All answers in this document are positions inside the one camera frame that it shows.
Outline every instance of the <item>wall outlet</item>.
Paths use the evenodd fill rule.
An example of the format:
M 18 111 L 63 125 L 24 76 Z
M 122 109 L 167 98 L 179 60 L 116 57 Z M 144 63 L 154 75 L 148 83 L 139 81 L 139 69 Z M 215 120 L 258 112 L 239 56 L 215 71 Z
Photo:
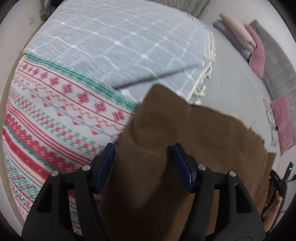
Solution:
M 33 15 L 33 16 L 31 16 L 31 17 L 29 17 L 29 22 L 30 22 L 30 25 L 32 24 L 32 23 L 34 23 L 36 21 L 36 18 L 35 18 L 35 16 Z

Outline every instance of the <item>striped fabric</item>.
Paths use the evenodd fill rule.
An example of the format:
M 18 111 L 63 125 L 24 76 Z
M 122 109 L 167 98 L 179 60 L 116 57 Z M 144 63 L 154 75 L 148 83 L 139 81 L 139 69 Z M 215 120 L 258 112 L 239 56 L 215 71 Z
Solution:
M 9 183 L 26 219 L 53 170 L 72 172 L 116 144 L 137 105 L 110 87 L 27 55 L 9 90 L 2 142 Z M 79 232 L 74 196 L 73 227 Z

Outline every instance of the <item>metal bolt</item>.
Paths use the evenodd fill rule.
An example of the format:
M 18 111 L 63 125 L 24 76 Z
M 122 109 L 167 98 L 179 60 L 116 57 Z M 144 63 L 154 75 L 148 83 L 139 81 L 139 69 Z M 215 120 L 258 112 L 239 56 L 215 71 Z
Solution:
M 236 176 L 237 176 L 237 173 L 236 173 L 235 171 L 230 171 L 230 172 L 229 172 L 229 175 L 230 175 L 231 177 L 236 177 Z
M 58 174 L 59 174 L 59 171 L 57 171 L 57 170 L 54 170 L 54 171 L 52 172 L 52 176 L 53 176 L 53 177 L 56 177 Z
M 85 166 L 82 167 L 82 170 L 84 170 L 84 171 L 88 171 L 90 169 L 91 169 L 90 165 L 85 165 Z
M 201 170 L 201 171 L 204 171 L 204 170 L 207 169 L 207 167 L 206 167 L 204 164 L 199 164 L 199 165 L 197 166 L 197 168 L 198 168 L 199 170 Z

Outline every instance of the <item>brown garment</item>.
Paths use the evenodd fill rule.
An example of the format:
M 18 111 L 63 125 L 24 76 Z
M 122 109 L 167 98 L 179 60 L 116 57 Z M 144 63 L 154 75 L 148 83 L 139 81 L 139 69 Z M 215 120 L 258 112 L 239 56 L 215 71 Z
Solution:
M 167 155 L 176 142 L 212 171 L 235 170 L 262 211 L 275 154 L 264 149 L 261 137 L 235 118 L 191 106 L 156 85 L 122 134 L 99 207 L 111 241 L 179 239 L 194 195 L 182 186 Z M 208 233 L 217 209 L 216 192 Z

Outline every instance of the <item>beige pillow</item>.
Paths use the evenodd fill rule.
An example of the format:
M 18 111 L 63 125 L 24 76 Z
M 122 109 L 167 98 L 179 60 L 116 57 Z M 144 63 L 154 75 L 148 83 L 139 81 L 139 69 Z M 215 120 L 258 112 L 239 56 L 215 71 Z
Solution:
M 253 51 L 256 48 L 256 43 L 254 39 L 247 32 L 243 24 L 241 24 L 235 18 L 223 13 L 220 13 L 219 16 L 223 20 L 223 22 L 231 29 L 237 40 L 242 44 L 242 46 L 250 51 Z

